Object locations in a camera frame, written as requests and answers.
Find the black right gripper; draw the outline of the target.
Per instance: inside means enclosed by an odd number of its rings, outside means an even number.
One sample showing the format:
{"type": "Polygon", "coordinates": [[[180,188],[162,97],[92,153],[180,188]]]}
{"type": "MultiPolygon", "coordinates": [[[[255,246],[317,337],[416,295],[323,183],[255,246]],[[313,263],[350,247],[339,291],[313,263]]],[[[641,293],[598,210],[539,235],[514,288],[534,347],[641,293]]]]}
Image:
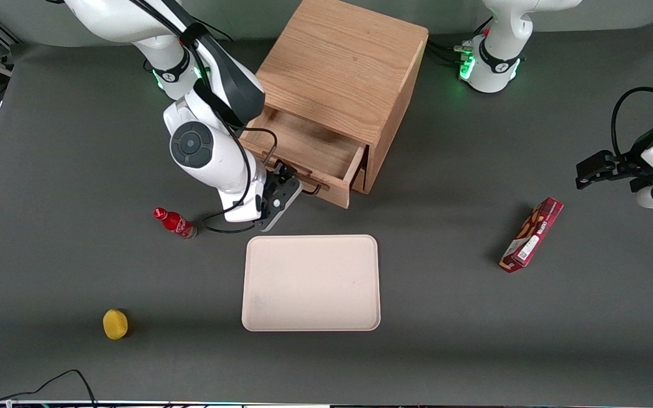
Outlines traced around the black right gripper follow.
{"type": "Polygon", "coordinates": [[[298,171],[283,161],[275,162],[274,171],[267,171],[264,191],[261,196],[261,220],[272,219],[283,211],[282,184],[280,179],[286,179],[288,188],[298,188],[300,181],[298,171]]]}

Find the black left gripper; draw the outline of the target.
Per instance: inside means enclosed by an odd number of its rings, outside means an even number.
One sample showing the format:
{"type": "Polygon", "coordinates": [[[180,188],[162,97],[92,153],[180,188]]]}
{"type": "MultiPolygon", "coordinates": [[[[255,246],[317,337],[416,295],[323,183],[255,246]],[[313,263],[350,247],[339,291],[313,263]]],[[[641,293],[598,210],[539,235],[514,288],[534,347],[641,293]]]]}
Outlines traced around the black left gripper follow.
{"type": "Polygon", "coordinates": [[[626,152],[620,151],[615,137],[615,155],[620,161],[618,168],[614,155],[609,150],[601,150],[576,165],[576,189],[585,189],[601,181],[626,178],[631,178],[629,185],[632,193],[638,193],[643,188],[653,189],[653,167],[642,158],[642,153],[651,146],[653,146],[653,127],[638,137],[626,152]]]}

